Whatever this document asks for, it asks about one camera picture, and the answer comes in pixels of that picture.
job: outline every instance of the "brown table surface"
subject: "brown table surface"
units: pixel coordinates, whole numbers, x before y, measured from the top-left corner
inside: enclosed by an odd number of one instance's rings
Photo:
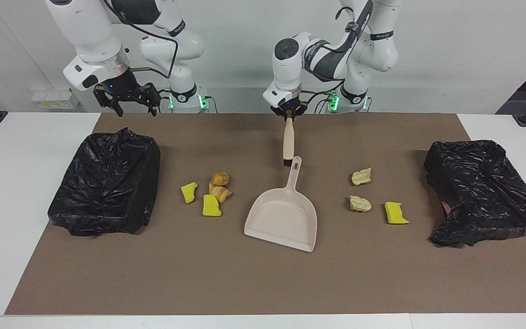
[[[312,254],[246,237],[261,192],[286,183],[283,121],[274,115],[103,114],[96,132],[123,127],[157,141],[159,190],[137,235],[71,237],[48,225],[6,314],[526,313],[526,238],[438,248],[444,216],[423,162],[436,140],[468,140],[456,115],[305,115],[296,119],[298,190],[318,216]],[[353,186],[354,171],[373,181]],[[203,217],[216,171],[234,194]],[[194,203],[179,187],[199,184]],[[348,207],[349,194],[373,210]],[[386,223],[401,202],[409,225]]]

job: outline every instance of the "yellow sponge piece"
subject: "yellow sponge piece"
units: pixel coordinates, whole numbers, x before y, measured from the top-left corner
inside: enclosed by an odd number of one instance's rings
[[[204,196],[204,208],[202,208],[202,214],[209,217],[219,217],[223,213],[219,209],[219,202],[216,196],[207,194]]]
[[[386,202],[384,209],[387,212],[387,220],[389,223],[400,224],[409,223],[403,218],[403,211],[401,211],[401,204],[397,202]]]
[[[186,203],[194,201],[194,191],[196,191],[197,187],[198,184],[196,184],[196,182],[180,187],[182,193],[184,194],[184,200],[186,200]]]

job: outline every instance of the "black trash bag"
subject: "black trash bag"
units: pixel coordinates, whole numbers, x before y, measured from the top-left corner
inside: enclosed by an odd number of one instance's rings
[[[152,214],[159,148],[125,128],[87,137],[48,209],[50,221],[71,235],[136,233]]]
[[[425,162],[427,183],[446,219],[430,240],[440,246],[526,235],[526,184],[491,140],[435,142]]]

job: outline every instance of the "dustpan handle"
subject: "dustpan handle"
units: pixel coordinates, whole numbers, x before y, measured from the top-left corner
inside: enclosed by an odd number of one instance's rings
[[[288,190],[296,190],[296,183],[298,183],[299,171],[301,169],[301,158],[296,156],[292,162],[292,168],[289,171],[288,185],[285,187]]]

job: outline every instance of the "dustpan pan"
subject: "dustpan pan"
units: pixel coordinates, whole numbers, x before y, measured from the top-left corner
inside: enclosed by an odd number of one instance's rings
[[[316,209],[308,198],[296,191],[301,158],[296,156],[288,185],[269,190],[253,204],[245,223],[249,237],[312,252],[316,244]]]

